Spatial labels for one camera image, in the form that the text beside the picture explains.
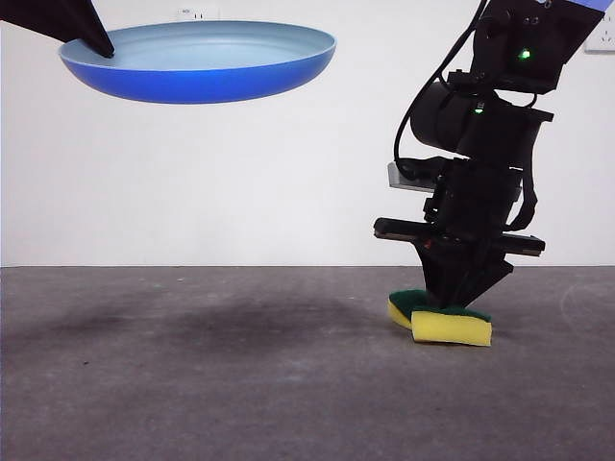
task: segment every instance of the black cable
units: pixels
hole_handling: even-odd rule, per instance
[[[425,95],[425,92],[430,88],[431,84],[436,79],[440,78],[441,79],[440,81],[443,82],[444,85],[446,85],[446,83],[444,82],[442,78],[442,73],[444,72],[444,69],[446,69],[446,67],[455,58],[455,56],[459,53],[461,48],[463,48],[463,45],[468,40],[470,35],[476,30],[476,27],[480,21],[480,17],[482,16],[482,13],[484,12],[487,2],[488,0],[480,0],[479,7],[474,17],[472,18],[472,22],[470,23],[470,26],[468,26],[468,29],[466,29],[466,31],[457,39],[457,41],[455,42],[455,45],[453,45],[453,48],[451,48],[451,51],[449,51],[449,54],[442,61],[442,63],[438,66],[438,68],[435,70],[435,72],[430,77],[430,79],[427,81],[427,83],[418,92],[418,94],[416,95],[412,103],[410,104],[410,107],[408,108],[406,114],[404,115],[404,118],[402,119],[400,128],[397,131],[397,135],[395,136],[395,146],[393,148],[393,156],[395,158],[395,163],[397,164],[397,168],[398,170],[400,170],[401,175],[408,180],[410,180],[410,178],[407,178],[405,176],[404,171],[400,168],[400,144],[402,143],[402,137],[404,135],[404,131],[406,130],[407,122],[409,121],[410,116],[414,112],[416,104],[421,100],[421,98],[423,98],[423,96]]]
[[[536,104],[536,101],[538,101],[538,93],[534,93],[534,97],[531,100],[531,103],[529,103],[527,106],[524,106],[524,108],[526,109],[533,108],[534,104]]]

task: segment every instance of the concrete floor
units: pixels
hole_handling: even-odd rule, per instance
[[[615,458],[615,268],[518,269],[494,347],[389,323],[414,268],[7,269],[3,457]]]

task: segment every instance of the green led light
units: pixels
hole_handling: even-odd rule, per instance
[[[531,51],[528,48],[524,48],[523,50],[521,50],[521,53],[519,53],[519,59],[521,61],[525,61],[529,58],[531,58]]]

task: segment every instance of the green scouring pad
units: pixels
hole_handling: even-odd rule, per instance
[[[438,309],[428,305],[427,292],[392,293],[388,313],[396,324],[411,329],[414,341],[491,346],[491,317],[460,306]]]

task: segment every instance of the blue frying pan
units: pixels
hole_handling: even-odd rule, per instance
[[[194,21],[109,32],[106,59],[80,39],[60,56],[86,85],[125,99],[204,104],[269,96],[306,84],[332,59],[335,38],[306,27]]]

